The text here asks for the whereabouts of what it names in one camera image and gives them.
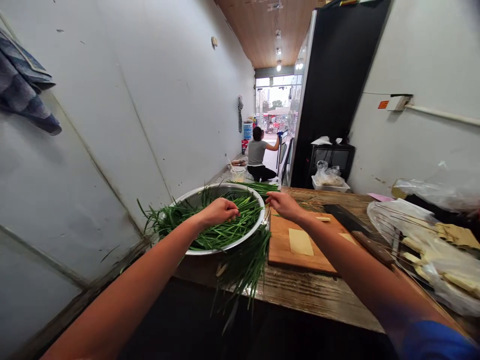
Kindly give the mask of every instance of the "wooden table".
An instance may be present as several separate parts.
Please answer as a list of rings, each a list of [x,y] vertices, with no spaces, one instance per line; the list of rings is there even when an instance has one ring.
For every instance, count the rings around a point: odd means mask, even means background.
[[[342,205],[374,231],[367,216],[367,206],[372,201],[370,196],[294,187],[283,187],[281,191],[290,194],[300,206],[309,211],[323,212],[322,204]],[[215,273],[221,257],[222,254],[187,256],[179,265],[175,276],[215,287]],[[267,264],[264,287],[262,283],[261,280],[255,295],[258,300],[384,332],[377,319],[340,278]]]

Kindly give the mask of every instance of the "stainless steel bowl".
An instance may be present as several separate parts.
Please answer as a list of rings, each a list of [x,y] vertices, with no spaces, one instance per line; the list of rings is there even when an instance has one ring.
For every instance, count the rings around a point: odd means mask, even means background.
[[[219,198],[223,194],[226,194],[228,192],[239,192],[239,193],[249,192],[258,201],[258,207],[262,208],[260,213],[258,214],[258,219],[257,219],[255,225],[253,225],[253,227],[250,229],[250,231],[247,232],[241,238],[239,238],[237,241],[232,242],[230,245],[227,245],[227,246],[223,247],[222,249],[223,250],[228,250],[228,249],[231,249],[233,247],[236,247],[238,244],[240,244],[240,243],[244,242],[246,239],[248,239],[259,228],[260,224],[262,223],[262,221],[264,219],[264,216],[265,216],[264,200],[262,199],[262,197],[259,195],[258,192],[256,192],[255,190],[253,190],[249,187],[246,187],[244,185],[238,185],[238,184],[234,184],[234,183],[221,183],[221,184],[211,184],[211,185],[202,186],[202,187],[196,188],[195,190],[187,192],[185,195],[179,197],[175,201],[176,204],[178,205],[179,203],[188,199],[188,202],[193,207],[200,206],[202,204],[202,198],[201,198],[202,191],[206,187],[210,187],[211,195],[214,198]],[[215,253],[219,253],[219,252],[220,252],[219,250],[203,250],[203,251],[188,250],[186,252],[186,254],[187,255],[209,255],[209,254],[215,254]]]

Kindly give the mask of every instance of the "forearm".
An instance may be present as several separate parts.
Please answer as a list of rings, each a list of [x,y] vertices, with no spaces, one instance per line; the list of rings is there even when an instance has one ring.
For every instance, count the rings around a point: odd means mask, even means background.
[[[190,218],[117,278],[43,359],[115,359],[202,230]]]
[[[306,212],[299,216],[297,223],[387,332],[398,333],[410,323],[421,320],[433,320],[448,326],[420,294],[364,249]]]

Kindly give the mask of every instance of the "kneeling woman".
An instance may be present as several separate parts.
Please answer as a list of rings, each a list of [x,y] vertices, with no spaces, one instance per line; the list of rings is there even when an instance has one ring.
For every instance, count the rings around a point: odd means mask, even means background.
[[[275,146],[263,141],[263,131],[260,127],[253,129],[253,140],[248,144],[248,172],[253,176],[257,182],[273,179],[277,173],[267,168],[264,164],[265,149],[270,151],[277,151],[280,145],[280,137],[282,132],[278,133]]]

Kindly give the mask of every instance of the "cutting board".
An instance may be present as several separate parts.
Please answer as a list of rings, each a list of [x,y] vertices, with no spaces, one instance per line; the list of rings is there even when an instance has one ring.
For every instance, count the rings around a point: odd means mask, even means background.
[[[330,218],[329,222],[323,223],[336,233],[349,234],[353,239],[353,242],[360,246],[355,238],[333,215],[321,212],[311,212],[311,214],[314,214],[319,218]],[[339,276],[339,273],[334,269],[310,237],[309,240],[313,249],[313,256],[293,253],[290,248],[289,229],[302,230],[302,228],[296,223],[280,217],[278,213],[272,209],[270,215],[271,238],[268,251],[268,262],[270,264],[293,266],[304,268],[309,271]]]

